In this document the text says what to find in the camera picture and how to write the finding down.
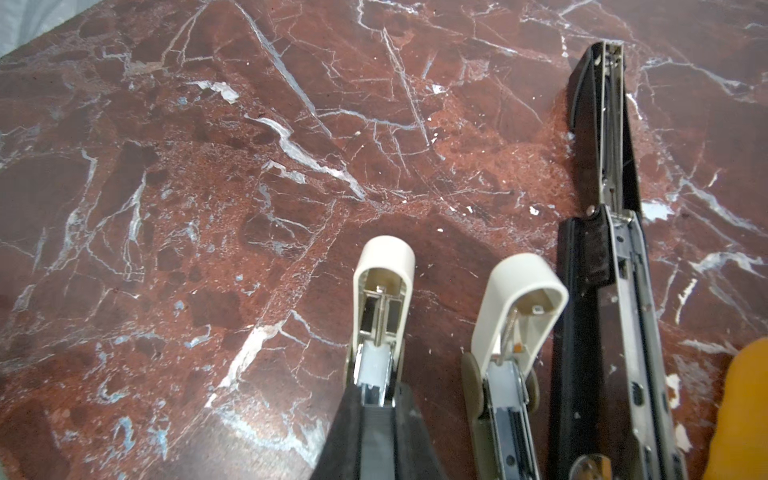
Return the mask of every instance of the marble surface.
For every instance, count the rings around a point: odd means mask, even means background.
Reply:
[[[627,51],[679,444],[700,478],[732,356],[768,333],[764,2],[107,0],[0,60],[8,477],[306,478],[353,268],[417,259],[403,379],[452,478],[491,268],[578,214],[564,87]],[[551,343],[536,363],[547,453]]]

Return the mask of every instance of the yellow object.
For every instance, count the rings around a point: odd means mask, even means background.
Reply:
[[[768,337],[730,364],[703,480],[768,478]]]

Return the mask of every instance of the beige plastic side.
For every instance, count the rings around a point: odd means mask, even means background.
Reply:
[[[405,285],[405,296],[402,303],[402,311],[397,328],[397,340],[395,344],[395,358],[399,359],[402,350],[402,336],[406,331],[406,317],[408,316],[408,307],[411,304],[411,295],[413,294],[413,273],[415,268],[415,256],[413,249],[406,242],[397,237],[382,235],[368,240],[368,243],[362,248],[360,260],[355,268],[353,277],[354,293],[354,319],[352,330],[352,345],[357,345],[357,336],[360,331],[360,276],[371,269],[384,269],[393,272],[400,277]]]
[[[539,255],[520,253],[502,260],[488,278],[472,334],[472,355],[480,375],[485,376],[491,357],[498,353],[499,336],[514,308],[521,314],[521,348],[515,348],[513,355],[523,378],[527,378],[567,302],[568,291]]]

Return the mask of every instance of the orange plastic object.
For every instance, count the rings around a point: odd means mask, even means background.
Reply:
[[[703,480],[768,478],[768,337],[733,359]]]

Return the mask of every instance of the marble countertop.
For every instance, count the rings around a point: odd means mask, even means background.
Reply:
[[[409,242],[403,379],[451,478],[491,268],[578,214],[564,87],[627,52],[651,275],[692,479],[768,333],[761,2],[106,0],[0,59],[0,458],[11,479],[306,478],[352,273]],[[547,453],[551,343],[536,362]]]

